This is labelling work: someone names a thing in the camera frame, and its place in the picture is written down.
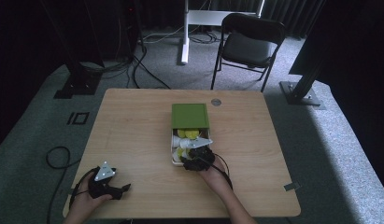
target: gray carpet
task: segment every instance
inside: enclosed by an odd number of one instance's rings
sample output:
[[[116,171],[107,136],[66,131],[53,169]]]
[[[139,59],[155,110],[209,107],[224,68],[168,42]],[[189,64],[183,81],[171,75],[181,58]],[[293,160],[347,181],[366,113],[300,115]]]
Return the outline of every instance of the gray carpet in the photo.
[[[264,91],[286,163],[293,181],[302,187],[296,191],[302,213],[289,219],[257,217],[259,223],[383,223],[384,188],[348,125],[330,88],[315,82],[313,90],[325,110],[306,105],[288,105],[279,81],[298,81],[288,76],[303,40],[287,38],[280,49]],[[148,53],[143,64],[171,89],[208,90],[218,44],[191,42],[189,63],[180,65],[181,40],[165,39],[146,43]],[[136,49],[141,57],[141,48]],[[115,64],[106,62],[107,66]],[[52,193],[62,170],[51,169],[45,161],[53,147],[68,147],[71,161],[82,156],[99,105],[108,88],[135,88],[131,66],[128,71],[103,75],[95,95],[75,95],[54,100],[68,77],[65,66],[52,73],[0,146],[0,223],[44,223]],[[144,69],[136,70],[140,88],[164,88]],[[223,67],[218,73],[216,90],[259,91],[262,82],[256,74]],[[84,125],[68,124],[72,113],[90,116]],[[65,163],[64,151],[50,155],[52,163]],[[66,194],[78,166],[70,167],[60,186],[51,212],[51,223],[61,223]],[[119,223],[120,220],[90,220],[89,223]],[[183,220],[156,220],[154,223],[184,223]]]

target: green box lid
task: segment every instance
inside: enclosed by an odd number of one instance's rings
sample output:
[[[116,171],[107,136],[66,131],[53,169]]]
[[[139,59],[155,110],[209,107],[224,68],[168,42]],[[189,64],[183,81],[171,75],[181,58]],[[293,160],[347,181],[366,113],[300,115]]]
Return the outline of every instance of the green box lid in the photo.
[[[172,129],[209,128],[206,104],[173,104]]]

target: round hole cover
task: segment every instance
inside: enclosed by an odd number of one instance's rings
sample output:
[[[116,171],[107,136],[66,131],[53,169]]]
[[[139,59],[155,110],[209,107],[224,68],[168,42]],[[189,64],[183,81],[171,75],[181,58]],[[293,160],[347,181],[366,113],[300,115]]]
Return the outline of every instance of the round hole cover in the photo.
[[[220,99],[212,99],[211,104],[218,106],[221,105],[221,100]]]

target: table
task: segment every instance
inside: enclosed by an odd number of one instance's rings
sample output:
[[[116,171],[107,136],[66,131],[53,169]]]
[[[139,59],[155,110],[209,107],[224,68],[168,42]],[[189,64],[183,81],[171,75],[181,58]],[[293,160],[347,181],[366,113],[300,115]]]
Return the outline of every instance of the table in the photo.
[[[241,12],[249,15],[261,16],[264,1],[260,1],[257,12]],[[183,64],[188,63],[189,59],[189,25],[212,25],[221,26],[221,21],[233,11],[211,11],[211,10],[189,10],[189,0],[185,0],[184,10],[184,36],[182,47]]]
[[[294,190],[284,189],[292,181],[260,92],[109,89],[72,188],[104,161],[117,168],[111,186],[132,186],[93,217],[228,217],[196,172],[171,162],[171,105],[180,103],[206,104],[211,148],[228,163],[235,194],[253,217],[300,214]]]

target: black metal base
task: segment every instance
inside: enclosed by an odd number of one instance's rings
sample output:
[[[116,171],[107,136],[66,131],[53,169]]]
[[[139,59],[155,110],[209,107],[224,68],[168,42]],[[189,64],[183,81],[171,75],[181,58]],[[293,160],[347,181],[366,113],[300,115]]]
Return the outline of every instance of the black metal base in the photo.
[[[101,76],[102,73],[93,73],[80,84],[75,84],[77,82],[71,75],[64,84],[63,89],[55,93],[54,99],[71,99],[73,95],[94,95]]]
[[[295,99],[292,96],[292,91],[296,85],[297,85],[297,82],[289,82],[289,81],[279,82],[279,86],[284,92],[289,105],[313,105],[315,109],[326,109],[322,101],[320,101],[317,98],[317,95],[315,94],[313,89],[310,89],[306,94],[306,96],[303,97],[302,99]]]

